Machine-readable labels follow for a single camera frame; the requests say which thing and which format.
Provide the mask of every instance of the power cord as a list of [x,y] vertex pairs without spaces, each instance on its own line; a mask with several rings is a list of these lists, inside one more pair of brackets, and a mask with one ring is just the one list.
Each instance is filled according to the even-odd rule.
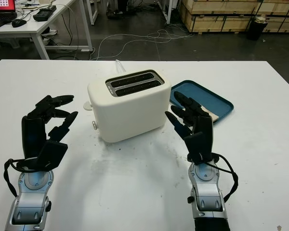
[[119,70],[118,70],[118,65],[121,67],[122,71],[126,72],[126,70],[125,70],[125,68],[123,67],[121,61],[120,61],[119,59],[116,59],[117,72],[120,73]]
[[[167,41],[154,41],[154,40],[146,40],[146,39],[136,39],[136,40],[132,40],[132,41],[129,41],[129,42],[125,43],[125,44],[123,45],[122,50],[121,50],[118,54],[113,55],[113,56],[100,57],[100,49],[101,49],[102,43],[103,43],[106,39],[108,39],[108,38],[110,38],[110,37],[113,37],[113,36],[118,36],[118,35],[122,35],[122,36],[135,36],[135,37],[141,37],[141,38],[147,38],[147,39],[167,39]],[[123,52],[123,50],[124,50],[124,48],[125,48],[125,46],[126,46],[127,44],[129,44],[129,43],[131,43],[131,42],[135,42],[135,41],[146,41],[146,42],[153,42],[153,43],[167,43],[167,42],[170,42],[170,41],[173,40],[173,39],[183,39],[183,38],[189,38],[189,37],[192,37],[192,36],[194,36],[194,34],[189,34],[189,35],[187,35],[187,36],[180,36],[180,35],[169,34],[168,31],[165,30],[165,29],[160,29],[160,30],[158,30],[157,32],[150,33],[150,34],[148,34],[148,35],[146,35],[146,36],[132,35],[132,34],[115,34],[115,35],[110,35],[110,36],[104,38],[104,39],[101,41],[101,43],[100,43],[100,45],[99,45],[99,48],[98,48],[97,57],[96,57],[96,58],[93,58],[93,59],[91,58],[92,54],[94,53],[94,52],[93,52],[93,53],[90,55],[90,60],[98,60],[98,59],[102,59],[102,58],[114,58],[114,57],[117,57],[117,56],[119,56],[119,55]]]
[[69,10],[71,10],[71,12],[73,13],[73,16],[74,16],[74,20],[75,20],[75,25],[76,25],[76,30],[77,30],[77,48],[75,50],[72,50],[72,51],[66,51],[64,53],[69,53],[69,52],[73,52],[73,51],[76,51],[75,52],[75,56],[74,56],[74,60],[76,59],[76,55],[78,53],[78,48],[79,48],[79,32],[78,32],[78,24],[77,24],[77,20],[76,20],[76,14],[75,12],[69,7],[69,6],[66,6],[64,4],[56,4],[55,6],[65,6],[67,7]]
[[[64,23],[64,25],[66,26],[66,21],[65,21],[65,19],[64,19],[64,17],[63,17],[63,14],[61,14],[61,16],[62,16],[62,19],[63,19],[63,23]],[[66,30],[67,30],[67,32],[68,32],[68,34],[69,34],[69,37],[71,38],[71,40],[70,40],[70,42],[69,42],[69,46],[70,46],[71,43],[72,43],[73,37],[72,37],[71,33],[69,32],[67,26],[66,26]]]

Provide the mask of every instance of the robotic arm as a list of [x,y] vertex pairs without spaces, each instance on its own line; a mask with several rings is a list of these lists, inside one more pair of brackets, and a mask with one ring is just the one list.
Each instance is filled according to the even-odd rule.
[[[176,106],[171,106],[171,110],[183,119],[184,125],[172,113],[165,114],[184,140],[189,151],[187,160],[192,162],[188,176],[193,188],[187,201],[192,205],[195,230],[229,231],[225,202],[238,187],[237,174],[223,156],[212,153],[213,122],[209,113],[203,111],[195,100],[177,91],[174,97],[185,110]],[[219,157],[227,163],[230,171],[216,166]],[[224,198],[218,187],[219,170],[232,174],[235,181],[230,193]]]
[[[46,96],[36,108],[22,119],[24,159],[9,159],[4,164],[4,179],[15,196],[5,231],[41,231],[45,228],[47,212],[52,203],[47,192],[53,183],[52,169],[59,166],[67,151],[67,144],[60,140],[69,132],[78,112],[69,113],[56,109],[73,101],[74,96],[52,98]],[[54,127],[46,139],[45,124],[52,117],[65,118],[63,124]],[[18,179],[19,195],[10,183],[8,167],[21,172]]]

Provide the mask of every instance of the white cable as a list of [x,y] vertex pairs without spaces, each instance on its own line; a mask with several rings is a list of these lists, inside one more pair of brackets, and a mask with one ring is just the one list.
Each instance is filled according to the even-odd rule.
[[118,65],[121,67],[122,71],[126,72],[126,70],[125,70],[125,68],[123,67],[121,61],[118,60],[118,59],[116,59],[116,68],[117,68],[117,72],[120,73],[119,70],[118,70]]
[[92,51],[92,53],[90,54],[90,59],[89,60],[91,60],[91,57],[92,57],[92,55],[94,54],[94,52],[95,52],[95,48],[94,47],[92,47],[94,50]]
[[[110,37],[113,37],[113,36],[117,36],[117,35],[135,36],[135,37],[142,37],[142,38],[145,37],[145,38],[147,38],[147,39],[167,39],[167,41],[161,41],[161,42],[159,42],[159,41],[152,41],[152,40],[146,40],[146,39],[136,39],[136,40],[132,40],[132,41],[129,41],[129,42],[125,43],[124,46],[123,46],[123,48],[122,48],[122,50],[121,50],[118,54],[113,55],[113,56],[100,57],[100,49],[101,49],[102,43],[103,43],[106,39],[108,39],[108,38],[110,38]],[[167,37],[167,38],[164,38],[164,37],[160,37],[160,35],[167,35],[168,37]],[[180,36],[180,35],[169,34],[168,31],[165,30],[165,29],[160,29],[160,30],[158,30],[157,32],[150,33],[150,34],[148,34],[148,35],[146,35],[146,36],[132,35],[132,34],[115,34],[115,35],[110,35],[110,36],[104,38],[104,39],[101,41],[101,43],[100,43],[100,45],[99,45],[99,48],[98,48],[97,58],[93,58],[93,59],[90,58],[90,60],[98,60],[98,59],[101,59],[101,58],[114,58],[114,57],[117,57],[118,55],[120,55],[120,54],[123,52],[123,50],[124,50],[124,48],[125,48],[125,46],[126,46],[127,44],[129,44],[129,43],[131,43],[131,42],[135,42],[135,41],[146,41],[146,42],[153,42],[153,43],[167,43],[167,42],[170,42],[170,41],[173,40],[173,39],[189,38],[189,37],[192,37],[192,36],[194,36],[194,34],[189,34],[189,35],[187,35],[187,36]]]

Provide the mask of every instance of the white toaster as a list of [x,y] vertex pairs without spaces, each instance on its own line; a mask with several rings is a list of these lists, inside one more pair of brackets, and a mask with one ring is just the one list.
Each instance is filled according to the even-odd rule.
[[157,71],[120,73],[88,85],[88,93],[100,136],[118,142],[162,126],[166,121],[171,84]]

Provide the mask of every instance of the black device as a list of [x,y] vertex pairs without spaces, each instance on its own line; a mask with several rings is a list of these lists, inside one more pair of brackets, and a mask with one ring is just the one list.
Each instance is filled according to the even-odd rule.
[[17,13],[15,12],[15,2],[9,1],[9,4],[11,5],[0,6],[0,27],[17,18]]
[[45,9],[40,9],[39,12],[33,16],[33,18],[38,22],[47,21],[56,9],[56,6],[49,6]]
[[12,27],[20,27],[20,26],[22,26],[22,25],[24,25],[24,24],[26,24],[26,23],[27,23],[26,20],[23,20],[23,19],[14,19],[14,20],[12,21]]

